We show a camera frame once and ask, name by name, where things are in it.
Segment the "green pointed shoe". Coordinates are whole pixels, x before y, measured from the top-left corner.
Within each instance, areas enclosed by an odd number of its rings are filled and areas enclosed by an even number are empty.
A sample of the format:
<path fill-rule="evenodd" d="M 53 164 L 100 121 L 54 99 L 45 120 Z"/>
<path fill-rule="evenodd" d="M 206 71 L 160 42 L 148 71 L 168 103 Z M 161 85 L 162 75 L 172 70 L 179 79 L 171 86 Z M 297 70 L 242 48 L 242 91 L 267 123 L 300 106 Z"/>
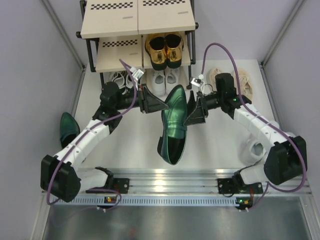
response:
<path fill-rule="evenodd" d="M 166 97 L 164 103 L 167 109 L 161 111 L 163 126 L 162 136 L 159 138 L 157 152 L 168 164 L 176 165 L 184 153 L 187 127 L 187 99 L 182 85 L 176 85 Z"/>
<path fill-rule="evenodd" d="M 74 117 L 64 112 L 60 118 L 59 141 L 64 149 L 80 134 L 80 127 Z"/>

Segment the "gold loafer one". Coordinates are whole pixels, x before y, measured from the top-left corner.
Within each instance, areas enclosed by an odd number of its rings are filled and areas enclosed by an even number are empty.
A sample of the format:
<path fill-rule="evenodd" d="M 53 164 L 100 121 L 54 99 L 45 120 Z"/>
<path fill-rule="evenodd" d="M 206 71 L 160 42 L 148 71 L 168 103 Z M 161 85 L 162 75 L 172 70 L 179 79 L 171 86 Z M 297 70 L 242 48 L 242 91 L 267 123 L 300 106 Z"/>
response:
<path fill-rule="evenodd" d="M 167 53 L 164 34 L 149 34 L 145 40 L 144 48 L 149 55 L 152 68 L 156 71 L 165 70 L 167 67 Z"/>
<path fill-rule="evenodd" d="M 177 69 L 182 64 L 184 40 L 179 32 L 169 32 L 165 35 L 167 66 Z"/>

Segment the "beige black-framed shoe shelf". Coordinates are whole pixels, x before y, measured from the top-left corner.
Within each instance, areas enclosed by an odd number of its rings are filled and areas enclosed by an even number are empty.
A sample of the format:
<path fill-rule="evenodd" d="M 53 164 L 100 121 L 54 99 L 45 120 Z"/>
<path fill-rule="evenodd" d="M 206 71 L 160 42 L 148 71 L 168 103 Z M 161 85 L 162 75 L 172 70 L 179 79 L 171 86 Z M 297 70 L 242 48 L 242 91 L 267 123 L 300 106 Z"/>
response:
<path fill-rule="evenodd" d="M 152 68 L 145 50 L 150 34 L 179 32 L 184 42 L 181 66 L 188 69 L 181 82 L 191 88 L 189 78 L 196 63 L 195 4 L 192 0 L 81 0 L 81 31 L 86 42 L 88 68 L 99 76 L 123 71 L 120 59 L 134 67 Z"/>

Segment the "white chunky sneaker right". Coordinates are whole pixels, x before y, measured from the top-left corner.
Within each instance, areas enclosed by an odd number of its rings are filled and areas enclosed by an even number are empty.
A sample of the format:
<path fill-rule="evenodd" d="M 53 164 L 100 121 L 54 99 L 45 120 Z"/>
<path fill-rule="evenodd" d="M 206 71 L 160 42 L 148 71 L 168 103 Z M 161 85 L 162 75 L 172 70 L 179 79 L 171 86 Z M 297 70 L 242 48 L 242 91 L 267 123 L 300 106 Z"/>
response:
<path fill-rule="evenodd" d="M 271 123 L 273 126 L 275 126 L 276 128 L 281 129 L 278 122 L 272 120 L 272 121 L 270 121 L 270 123 Z M 294 133 L 292 133 L 292 132 L 285 132 L 285 133 L 286 133 L 287 135 L 289 135 L 290 137 L 293 137 L 293 138 L 296 137 L 296 135 L 295 135 Z"/>

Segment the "black white sneaker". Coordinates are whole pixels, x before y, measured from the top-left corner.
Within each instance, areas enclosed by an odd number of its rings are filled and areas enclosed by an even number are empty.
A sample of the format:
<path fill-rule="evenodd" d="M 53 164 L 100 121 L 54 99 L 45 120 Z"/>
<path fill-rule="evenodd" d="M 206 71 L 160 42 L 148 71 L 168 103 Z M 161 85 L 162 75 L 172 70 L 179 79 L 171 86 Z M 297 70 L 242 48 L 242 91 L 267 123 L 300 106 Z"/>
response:
<path fill-rule="evenodd" d="M 139 81 L 135 81 L 132 77 L 132 73 L 127 73 L 125 78 L 125 86 L 128 91 L 133 91 L 134 89 L 138 90 Z"/>
<path fill-rule="evenodd" d="M 109 74 L 109 80 L 118 85 L 120 90 L 126 87 L 126 73 L 124 71 L 114 71 Z"/>

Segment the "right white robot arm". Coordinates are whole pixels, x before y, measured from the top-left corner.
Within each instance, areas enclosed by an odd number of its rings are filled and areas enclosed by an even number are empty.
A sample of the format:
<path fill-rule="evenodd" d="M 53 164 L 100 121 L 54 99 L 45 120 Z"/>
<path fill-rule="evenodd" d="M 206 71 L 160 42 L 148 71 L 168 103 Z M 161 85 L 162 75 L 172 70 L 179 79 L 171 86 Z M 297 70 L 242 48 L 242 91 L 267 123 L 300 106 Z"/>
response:
<path fill-rule="evenodd" d="M 265 182 L 278 192 L 299 191 L 307 177 L 307 146 L 301 136 L 291 136 L 261 115 L 252 102 L 241 94 L 239 77 L 220 73 L 215 77 L 216 91 L 205 95 L 204 75 L 192 77 L 198 88 L 196 100 L 191 96 L 187 125 L 203 123 L 208 111 L 220 108 L 243 126 L 262 145 L 264 153 L 256 162 L 236 171 L 233 186 L 240 193 L 252 184 Z"/>

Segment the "white chunky sneaker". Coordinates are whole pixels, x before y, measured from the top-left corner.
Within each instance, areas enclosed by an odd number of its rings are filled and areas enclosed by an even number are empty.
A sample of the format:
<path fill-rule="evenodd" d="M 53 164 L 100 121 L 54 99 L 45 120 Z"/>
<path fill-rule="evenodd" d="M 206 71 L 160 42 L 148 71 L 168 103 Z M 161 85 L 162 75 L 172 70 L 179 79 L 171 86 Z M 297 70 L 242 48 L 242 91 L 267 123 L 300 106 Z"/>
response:
<path fill-rule="evenodd" d="M 239 159 L 244 165 L 250 166 L 262 160 L 265 154 L 261 142 L 251 134 L 239 152 Z"/>
<path fill-rule="evenodd" d="M 275 126 L 276 128 L 281 129 L 278 122 L 272 120 L 272 121 L 270 121 L 270 123 L 271 123 L 273 126 Z M 285 132 L 285 133 L 286 133 L 287 135 L 289 135 L 290 137 L 293 137 L 293 138 L 296 137 L 296 135 L 295 135 L 294 133 L 292 133 L 292 132 Z"/>

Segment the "beige sneaker one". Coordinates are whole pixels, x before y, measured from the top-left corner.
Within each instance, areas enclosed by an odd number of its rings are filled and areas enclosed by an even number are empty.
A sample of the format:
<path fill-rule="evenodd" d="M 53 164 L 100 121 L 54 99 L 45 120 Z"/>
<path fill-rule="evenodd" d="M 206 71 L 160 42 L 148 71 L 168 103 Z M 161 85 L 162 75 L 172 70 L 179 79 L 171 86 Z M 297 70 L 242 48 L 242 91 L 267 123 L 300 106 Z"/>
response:
<path fill-rule="evenodd" d="M 250 75 L 243 68 L 239 68 L 237 71 L 238 71 L 241 94 L 244 95 L 249 100 L 252 100 L 253 89 L 252 89 L 252 85 L 251 85 L 251 81 L 250 81 Z"/>
<path fill-rule="evenodd" d="M 210 71 L 209 71 L 209 82 L 212 85 L 212 87 L 216 87 L 216 75 L 220 74 L 221 70 L 218 67 L 213 67 Z"/>

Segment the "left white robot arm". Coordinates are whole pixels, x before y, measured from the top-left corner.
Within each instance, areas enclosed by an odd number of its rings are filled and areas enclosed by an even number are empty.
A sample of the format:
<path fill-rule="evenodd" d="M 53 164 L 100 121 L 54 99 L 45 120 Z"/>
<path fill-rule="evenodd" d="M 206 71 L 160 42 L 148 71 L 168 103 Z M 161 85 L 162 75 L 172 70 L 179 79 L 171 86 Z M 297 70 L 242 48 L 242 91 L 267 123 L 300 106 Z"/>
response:
<path fill-rule="evenodd" d="M 124 113 L 140 108 L 143 113 L 167 110 L 169 106 L 153 95 L 145 84 L 122 94 L 114 82 L 107 82 L 100 94 L 100 106 L 84 130 L 54 156 L 41 161 L 40 187 L 64 202 L 71 202 L 80 192 L 99 189 L 109 193 L 114 188 L 112 172 L 95 167 L 81 171 L 80 165 L 92 150 L 119 125 Z"/>

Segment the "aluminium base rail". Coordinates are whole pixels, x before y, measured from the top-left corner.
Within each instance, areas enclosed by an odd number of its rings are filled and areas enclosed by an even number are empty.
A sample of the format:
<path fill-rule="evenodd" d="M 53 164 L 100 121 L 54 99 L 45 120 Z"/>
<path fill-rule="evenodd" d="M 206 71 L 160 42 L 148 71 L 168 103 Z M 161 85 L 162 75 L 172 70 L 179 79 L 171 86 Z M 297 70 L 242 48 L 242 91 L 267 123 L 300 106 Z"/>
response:
<path fill-rule="evenodd" d="M 246 195 L 249 187 L 236 186 L 234 168 L 221 169 L 113 169 L 71 166 L 42 169 L 40 186 L 58 199 L 71 202 L 81 194 L 159 196 Z"/>

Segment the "white chunky sneaker left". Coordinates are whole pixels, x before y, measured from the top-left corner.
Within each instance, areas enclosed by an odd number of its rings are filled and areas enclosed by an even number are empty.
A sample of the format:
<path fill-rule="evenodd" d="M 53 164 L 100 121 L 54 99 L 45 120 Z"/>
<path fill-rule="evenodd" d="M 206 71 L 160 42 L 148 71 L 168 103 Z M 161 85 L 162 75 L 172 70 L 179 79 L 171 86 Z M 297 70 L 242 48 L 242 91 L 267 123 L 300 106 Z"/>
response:
<path fill-rule="evenodd" d="M 250 166 L 262 160 L 265 154 L 261 142 L 251 134 L 239 152 L 239 159 L 244 165 Z"/>

